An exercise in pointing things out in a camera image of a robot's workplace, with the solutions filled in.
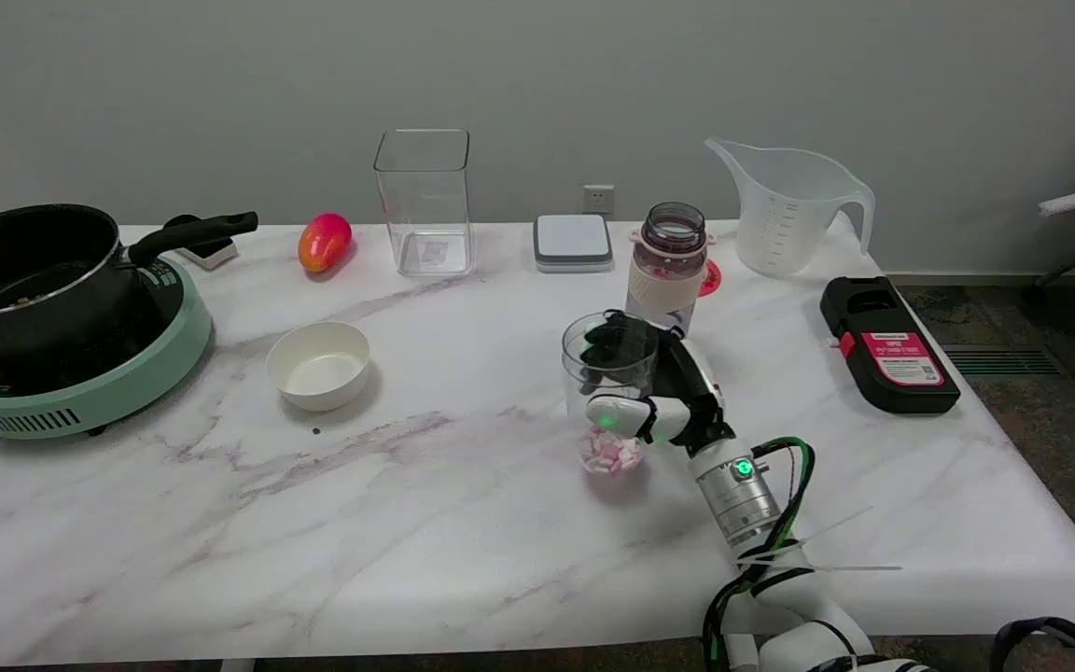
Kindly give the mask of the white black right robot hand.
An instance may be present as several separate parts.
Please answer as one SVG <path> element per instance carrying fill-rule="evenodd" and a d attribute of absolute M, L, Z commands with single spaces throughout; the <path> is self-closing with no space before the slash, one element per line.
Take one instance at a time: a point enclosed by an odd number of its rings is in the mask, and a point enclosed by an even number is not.
<path fill-rule="evenodd" d="M 594 426 L 690 459 L 734 439 L 711 367 L 680 328 L 608 310 L 583 337 L 580 391 L 592 394 L 585 416 Z"/>

